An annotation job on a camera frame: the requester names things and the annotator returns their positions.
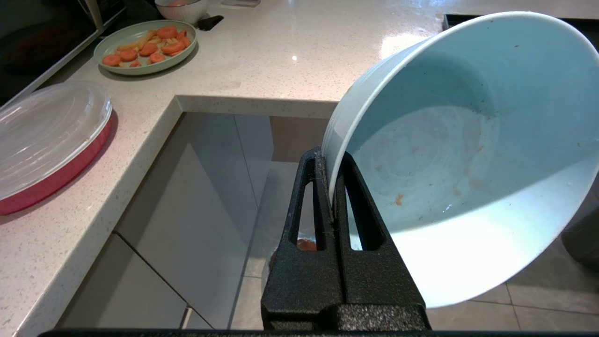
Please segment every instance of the cabinet door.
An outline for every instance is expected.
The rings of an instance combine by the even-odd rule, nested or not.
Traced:
[[[235,124],[246,159],[247,171],[252,181],[256,204],[260,205],[274,152],[270,118],[268,116],[235,115]]]
[[[56,327],[177,329],[186,306],[112,234]]]
[[[189,113],[117,231],[208,323],[226,329],[255,217],[233,117]]]
[[[189,316],[184,322],[184,329],[187,330],[212,330],[212,328],[200,317],[193,309],[188,312]]]

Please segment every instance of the floor tile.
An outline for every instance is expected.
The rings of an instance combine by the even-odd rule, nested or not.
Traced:
[[[599,314],[599,273],[574,261],[559,238],[507,287],[514,305]]]
[[[479,302],[511,304],[510,293],[507,291],[505,283],[487,291],[486,293],[473,298],[472,300]]]
[[[596,210],[597,208],[599,208],[599,200],[595,196],[595,193],[593,193],[592,191],[589,191],[589,193],[586,195],[585,199],[582,201],[582,204],[578,208],[578,211],[576,211],[576,214],[574,214],[574,217],[572,217],[572,220],[570,220],[570,223],[572,224],[574,222],[577,222],[578,220],[580,220],[584,216],[590,214],[592,211]]]
[[[260,314],[262,280],[244,277],[237,297],[231,330],[263,330]]]
[[[426,314],[433,330],[519,330],[511,305],[467,301]]]
[[[274,161],[271,163],[258,209],[255,233],[246,265],[246,276],[262,277],[266,260],[279,245],[297,168],[297,163]],[[299,231],[313,236],[312,191],[308,187],[304,193]]]
[[[522,330],[599,331],[599,315],[515,306]]]

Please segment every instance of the bowl rim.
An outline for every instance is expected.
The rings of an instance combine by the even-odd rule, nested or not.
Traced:
[[[192,2],[192,3],[190,3],[190,4],[184,4],[184,5],[181,5],[181,6],[167,6],[167,5],[161,5],[161,4],[157,3],[157,2],[156,2],[156,0],[154,0],[154,4],[155,4],[157,7],[163,7],[163,8],[181,8],[181,7],[187,7],[187,6],[195,5],[195,4],[197,4],[198,2],[201,2],[202,0],[190,0],[190,1],[193,1],[193,2]]]

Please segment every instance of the kitchen counter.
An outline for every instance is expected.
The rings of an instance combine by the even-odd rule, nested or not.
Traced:
[[[88,48],[51,81],[107,88],[116,132],[66,188],[0,218],[0,337],[54,327],[183,111],[327,118],[377,61],[440,32],[438,13],[507,10],[599,19],[595,0],[215,0],[225,19],[172,70],[115,76]]]

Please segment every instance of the sliced carrot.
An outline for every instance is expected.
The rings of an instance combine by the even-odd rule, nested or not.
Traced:
[[[181,40],[182,38],[187,36],[187,31],[185,29],[181,29],[179,34],[177,34],[177,40]]]
[[[155,43],[146,43],[146,45],[140,50],[141,56],[150,56],[158,51],[158,46]]]
[[[118,67],[119,63],[121,63],[121,58],[119,55],[106,55],[102,59],[102,63],[105,65],[109,65],[111,67]]]
[[[179,41],[177,43],[169,44],[168,46],[164,46],[161,49],[165,54],[172,54],[172,53],[176,53],[180,50],[185,49],[185,44],[183,42]]]
[[[150,59],[148,60],[148,64],[158,63],[158,62],[162,62],[164,60],[165,60],[165,57],[164,57],[163,54],[154,53],[154,54],[150,55]]]
[[[166,26],[158,29],[159,38],[174,38],[177,37],[177,28],[175,26]]]
[[[181,52],[183,52],[183,51],[179,50],[178,52],[170,53],[170,54],[167,54],[167,55],[170,56],[170,57],[173,57],[173,56],[177,56],[177,55],[181,54]]]
[[[125,62],[133,61],[137,59],[137,52],[134,49],[124,50],[120,53],[120,58]]]
[[[189,39],[187,37],[182,37],[179,39],[179,41],[183,42],[183,44],[185,45],[185,48],[189,47],[189,45],[191,44],[191,41],[189,41]]]

